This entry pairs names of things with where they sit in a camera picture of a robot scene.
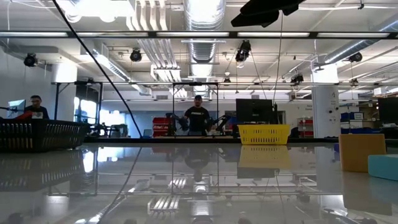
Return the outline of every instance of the black basket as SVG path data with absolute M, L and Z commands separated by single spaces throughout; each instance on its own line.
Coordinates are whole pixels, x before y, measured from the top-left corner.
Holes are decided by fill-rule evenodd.
M 0 152 L 45 152 L 83 144 L 89 124 L 49 119 L 0 119 Z

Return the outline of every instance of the reflective table surface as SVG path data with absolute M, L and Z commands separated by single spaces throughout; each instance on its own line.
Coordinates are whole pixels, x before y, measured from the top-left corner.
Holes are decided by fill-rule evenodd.
M 0 172 L 0 223 L 398 223 L 398 182 L 333 144 L 87 144 Z

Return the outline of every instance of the pillar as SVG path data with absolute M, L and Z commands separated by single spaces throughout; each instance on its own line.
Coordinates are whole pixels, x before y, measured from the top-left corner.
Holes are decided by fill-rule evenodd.
M 312 70 L 312 82 L 338 83 L 336 65 Z M 315 138 L 338 137 L 340 128 L 339 93 L 337 86 L 312 87 L 313 130 Z
M 60 63 L 52 66 L 53 71 L 53 82 L 75 82 L 77 80 L 77 67 L 73 63 Z M 57 119 L 62 121 L 73 121 L 75 115 L 75 104 L 74 99 L 76 96 L 76 86 L 71 84 L 60 86 L 58 97 L 58 114 Z M 55 85 L 53 86 L 54 98 L 55 98 Z

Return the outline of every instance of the ductwork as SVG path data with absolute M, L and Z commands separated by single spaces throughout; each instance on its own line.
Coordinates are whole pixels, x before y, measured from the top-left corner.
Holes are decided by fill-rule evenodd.
M 373 32 L 397 32 L 398 31 L 398 14 L 390 17 L 388 20 L 382 22 L 371 31 Z M 359 52 L 360 50 L 373 45 L 380 40 L 353 40 L 350 43 L 340 47 L 336 51 L 328 54 L 324 58 L 324 64 L 336 63 L 340 60 L 346 59 L 349 56 Z
M 225 0 L 184 0 L 185 24 L 190 31 L 216 31 L 223 25 Z M 191 72 L 193 76 L 205 78 L 211 75 L 217 44 L 190 43 Z M 195 94 L 205 95 L 207 88 L 195 86 Z

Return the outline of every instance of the man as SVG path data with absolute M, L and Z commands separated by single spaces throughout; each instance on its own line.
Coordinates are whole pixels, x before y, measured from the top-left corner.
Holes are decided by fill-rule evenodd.
M 201 107 L 203 102 L 200 95 L 195 96 L 192 106 L 185 112 L 184 118 L 189 118 L 189 132 L 191 136 L 206 136 L 207 120 L 210 118 L 209 111 Z
M 47 109 L 40 105 L 42 103 L 42 99 L 40 96 L 31 96 L 30 102 L 32 102 L 32 106 L 26 107 L 24 112 L 33 112 L 32 118 L 50 119 L 49 114 L 47 113 Z

